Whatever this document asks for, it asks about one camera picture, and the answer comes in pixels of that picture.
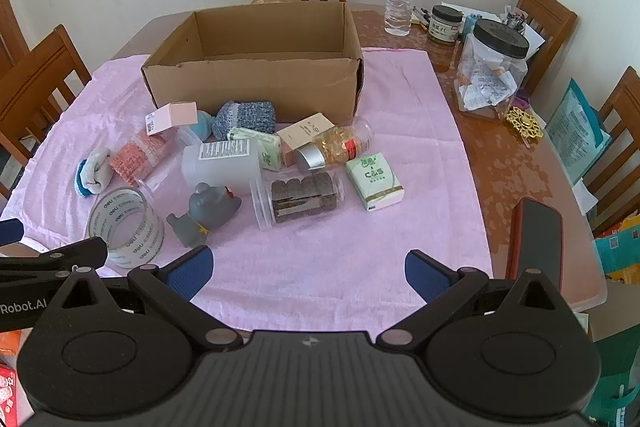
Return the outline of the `clear tape roll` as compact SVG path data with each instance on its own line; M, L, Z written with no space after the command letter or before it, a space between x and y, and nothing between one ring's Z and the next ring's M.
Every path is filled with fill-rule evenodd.
M120 269L148 265L160 253L165 230L144 195L132 187L115 188L92 206L85 236L99 237L107 260Z

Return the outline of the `white blue sock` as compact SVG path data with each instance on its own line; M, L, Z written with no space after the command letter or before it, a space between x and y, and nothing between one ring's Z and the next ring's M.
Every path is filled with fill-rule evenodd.
M111 151L105 147L96 148L78 164L75 190L81 197L99 195L106 190L113 176Z

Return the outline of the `grey cat figurine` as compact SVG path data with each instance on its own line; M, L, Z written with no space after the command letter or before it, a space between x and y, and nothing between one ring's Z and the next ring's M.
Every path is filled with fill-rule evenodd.
M181 216L169 213L166 221L184 247L195 248L206 243L210 232L230 221L241 205L242 199L228 187L199 183L189 197L188 211Z

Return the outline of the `pink knitted sock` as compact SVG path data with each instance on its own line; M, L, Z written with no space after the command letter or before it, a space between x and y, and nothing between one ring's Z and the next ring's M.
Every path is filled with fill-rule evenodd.
M144 129L134 134L110 158L110 166L128 185L137 186L164 160L168 142Z

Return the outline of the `green tissue pack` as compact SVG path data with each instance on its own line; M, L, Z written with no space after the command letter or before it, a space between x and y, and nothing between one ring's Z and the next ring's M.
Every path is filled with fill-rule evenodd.
M401 202L405 189L382 153L360 156L346 164L350 182L369 212Z

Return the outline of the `jar of dark cookies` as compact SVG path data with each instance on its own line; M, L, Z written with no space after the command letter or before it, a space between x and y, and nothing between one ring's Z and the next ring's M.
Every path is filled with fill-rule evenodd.
M283 223L323 218L344 202L342 180L329 172L288 176L250 184L250 196L258 227L270 230Z

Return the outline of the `clear plastic cup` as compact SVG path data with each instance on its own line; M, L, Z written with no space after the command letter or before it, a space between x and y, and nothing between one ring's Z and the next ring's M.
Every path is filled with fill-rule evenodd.
M134 144L142 152L142 164L134 172L134 182L146 201L154 206L160 188L179 168L182 151L190 145L200 145L202 140L189 126L170 128L147 135L142 131Z

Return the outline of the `pink carton box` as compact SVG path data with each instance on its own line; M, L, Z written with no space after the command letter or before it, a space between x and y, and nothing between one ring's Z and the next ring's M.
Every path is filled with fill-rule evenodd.
M195 102L168 103L145 116L145 132L152 136L197 122L198 106Z

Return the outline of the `light blue round toy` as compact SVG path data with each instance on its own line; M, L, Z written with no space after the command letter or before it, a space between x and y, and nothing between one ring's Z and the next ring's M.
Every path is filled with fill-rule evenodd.
M205 110L198 110L198 119L190 126L191 132L202 142L205 142L213 132L213 117Z

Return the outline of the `green white soap box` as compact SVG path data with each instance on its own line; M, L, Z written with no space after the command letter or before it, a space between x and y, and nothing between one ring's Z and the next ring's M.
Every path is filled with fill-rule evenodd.
M281 139L274 133L248 128L233 127L228 132L229 140L249 139L256 145L260 168L277 172L283 165Z

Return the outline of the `clear jar golden capsules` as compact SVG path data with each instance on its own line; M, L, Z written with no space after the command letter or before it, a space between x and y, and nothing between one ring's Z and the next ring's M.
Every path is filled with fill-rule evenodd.
M323 131L294 154L301 172L313 172L346 165L369 150L374 131L366 118L355 117L346 126Z

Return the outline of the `beige Kagi carton box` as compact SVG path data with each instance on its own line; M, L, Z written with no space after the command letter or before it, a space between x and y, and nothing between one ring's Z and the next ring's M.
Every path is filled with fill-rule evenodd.
M284 167L291 167L295 162L295 151L317 138L319 134L334 126L322 113L315 113L277 131L281 141L281 153Z

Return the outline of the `blue grey knitted sock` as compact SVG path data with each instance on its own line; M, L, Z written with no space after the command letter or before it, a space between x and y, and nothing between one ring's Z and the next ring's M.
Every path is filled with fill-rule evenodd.
M224 103L212 121L216 140L227 140L232 128L271 134L276 131L276 111L271 102Z

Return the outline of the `red cased smartphone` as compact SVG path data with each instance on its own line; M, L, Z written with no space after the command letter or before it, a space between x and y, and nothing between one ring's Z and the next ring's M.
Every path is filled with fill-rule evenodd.
M512 212L506 277L516 280L527 269L538 269L558 289L562 286L563 221L558 210L522 197Z

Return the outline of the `wooden chair left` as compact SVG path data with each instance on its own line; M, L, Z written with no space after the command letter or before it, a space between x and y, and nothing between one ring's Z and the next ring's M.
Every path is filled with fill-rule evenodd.
M46 139L36 116L55 124L63 113L53 102L54 92L60 92L68 105L75 101L66 84L72 72L83 86L91 80L66 28L58 25L2 78L1 145L22 166L32 158L22 139L30 135L37 144Z

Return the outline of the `pink table cloth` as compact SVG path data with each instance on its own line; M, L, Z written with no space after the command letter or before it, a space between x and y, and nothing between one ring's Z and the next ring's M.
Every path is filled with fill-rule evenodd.
M53 248L85 236L94 202L76 193L75 169L142 128L153 107L142 62L103 64L29 161L4 210L29 241ZM452 269L490 270L469 161L427 54L370 49L363 62L358 112L374 137L356 165L381 202L342 168L328 200L309 195L309 176L293 168L266 173L256 190L235 185L241 207L209 234L215 272L195 298L224 323L377 334L421 306L404 275L411 249Z

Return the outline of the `gold ornament coaster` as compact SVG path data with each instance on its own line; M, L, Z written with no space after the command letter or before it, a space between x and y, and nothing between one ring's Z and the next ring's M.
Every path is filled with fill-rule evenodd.
M518 106L511 106L506 112L506 122L521 135L523 140L539 140L544 136L536 117Z

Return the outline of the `teal paper packet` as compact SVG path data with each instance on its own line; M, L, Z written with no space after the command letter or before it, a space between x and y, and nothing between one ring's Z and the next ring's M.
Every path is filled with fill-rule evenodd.
M574 79L547 122L546 133L572 185L585 176L612 140Z

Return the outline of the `wooden chair right front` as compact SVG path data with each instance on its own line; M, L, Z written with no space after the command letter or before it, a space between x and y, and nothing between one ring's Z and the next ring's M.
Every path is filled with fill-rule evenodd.
M628 66L598 115L611 137L585 175L597 204L588 211L594 236L639 212L639 75Z

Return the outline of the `large clear jar black lid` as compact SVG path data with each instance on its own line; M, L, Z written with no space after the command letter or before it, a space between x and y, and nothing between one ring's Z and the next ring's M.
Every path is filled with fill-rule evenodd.
M462 113L503 119L527 72L527 39L495 20L480 18L466 36L454 95Z

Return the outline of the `open cardboard box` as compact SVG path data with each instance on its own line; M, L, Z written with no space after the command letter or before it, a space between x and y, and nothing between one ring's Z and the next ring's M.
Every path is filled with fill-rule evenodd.
M277 122L321 113L347 124L357 112L363 57L341 2L243 4L192 12L143 63L153 103L273 105Z

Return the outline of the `small dark lid jar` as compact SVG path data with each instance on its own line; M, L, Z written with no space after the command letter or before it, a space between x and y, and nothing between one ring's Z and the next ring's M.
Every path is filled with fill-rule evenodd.
M428 35L435 41L454 44L463 22L463 14L447 5L434 5L428 21Z

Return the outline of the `blue container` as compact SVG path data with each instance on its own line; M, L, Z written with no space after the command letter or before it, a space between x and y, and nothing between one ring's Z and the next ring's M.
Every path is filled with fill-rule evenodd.
M480 14L477 13L471 13L464 18L464 24L462 26L462 31L460 32L462 42L465 42L466 37L472 34L474 26L479 19Z

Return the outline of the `wooden chair right back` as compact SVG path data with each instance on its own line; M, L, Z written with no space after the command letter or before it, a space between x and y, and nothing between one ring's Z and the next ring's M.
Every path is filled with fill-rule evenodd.
M572 35L578 16L558 0L518 0L516 6L527 14L526 23L544 38L544 43L527 60L523 89L527 95L533 95L556 54Z

